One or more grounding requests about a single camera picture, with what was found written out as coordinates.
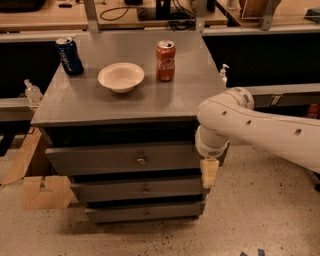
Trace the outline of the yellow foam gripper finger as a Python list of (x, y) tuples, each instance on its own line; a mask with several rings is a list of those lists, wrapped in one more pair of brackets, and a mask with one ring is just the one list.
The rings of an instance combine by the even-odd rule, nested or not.
[(217, 159), (206, 158), (200, 161), (202, 184), (204, 188), (209, 189), (214, 185), (218, 168), (219, 161)]

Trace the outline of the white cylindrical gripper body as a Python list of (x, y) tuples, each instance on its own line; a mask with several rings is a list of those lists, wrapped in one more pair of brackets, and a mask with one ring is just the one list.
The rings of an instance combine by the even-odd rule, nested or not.
[(227, 149), (229, 138), (209, 130), (202, 125), (197, 128), (195, 134), (195, 146), (203, 157), (218, 158)]

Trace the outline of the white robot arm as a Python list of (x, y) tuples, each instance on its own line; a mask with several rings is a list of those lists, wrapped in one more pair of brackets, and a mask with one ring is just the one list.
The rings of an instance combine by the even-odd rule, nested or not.
[(320, 121), (258, 112), (244, 88), (204, 100), (197, 109), (195, 145), (205, 158), (217, 159), (237, 138), (320, 173)]

